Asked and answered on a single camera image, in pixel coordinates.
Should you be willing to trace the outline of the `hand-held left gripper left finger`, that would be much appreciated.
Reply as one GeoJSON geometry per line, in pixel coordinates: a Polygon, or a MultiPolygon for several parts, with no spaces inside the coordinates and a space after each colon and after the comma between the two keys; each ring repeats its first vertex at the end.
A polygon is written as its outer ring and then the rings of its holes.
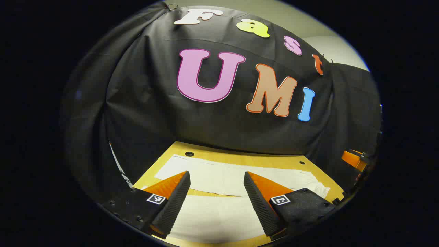
{"type": "Polygon", "coordinates": [[[102,203],[111,214],[132,227],[162,239],[171,232],[191,185],[183,171],[146,189],[130,188],[102,203]]]}

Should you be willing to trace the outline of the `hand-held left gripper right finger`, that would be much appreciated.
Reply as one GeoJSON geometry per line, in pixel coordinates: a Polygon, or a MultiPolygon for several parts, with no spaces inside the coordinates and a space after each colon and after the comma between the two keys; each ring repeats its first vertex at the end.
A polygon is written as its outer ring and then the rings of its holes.
{"type": "Polygon", "coordinates": [[[335,210],[310,189],[293,191],[255,173],[244,173],[244,187],[266,236],[297,236],[335,210]]]}

